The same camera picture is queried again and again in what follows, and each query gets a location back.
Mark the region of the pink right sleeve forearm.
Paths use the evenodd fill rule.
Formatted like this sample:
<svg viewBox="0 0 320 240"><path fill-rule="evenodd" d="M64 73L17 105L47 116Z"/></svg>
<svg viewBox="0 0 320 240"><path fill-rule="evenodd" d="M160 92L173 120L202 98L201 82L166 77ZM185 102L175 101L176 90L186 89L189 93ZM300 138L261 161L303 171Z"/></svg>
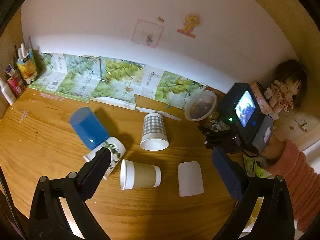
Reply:
<svg viewBox="0 0 320 240"><path fill-rule="evenodd" d="M319 214L319 174L307 163L306 156L290 140L280 159L267 171L283 176L291 198L293 216L300 232L306 232Z"/></svg>

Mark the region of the person's right hand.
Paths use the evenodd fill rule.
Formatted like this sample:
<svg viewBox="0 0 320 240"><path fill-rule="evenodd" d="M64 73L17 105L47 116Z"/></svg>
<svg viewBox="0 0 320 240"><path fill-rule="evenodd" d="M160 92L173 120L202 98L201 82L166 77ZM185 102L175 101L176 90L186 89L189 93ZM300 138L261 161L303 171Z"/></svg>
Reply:
<svg viewBox="0 0 320 240"><path fill-rule="evenodd" d="M286 143L279 140L273 134L270 135L270 139L266 148L262 152L262 156L266 158L268 166L274 165L281 157L286 147Z"/></svg>

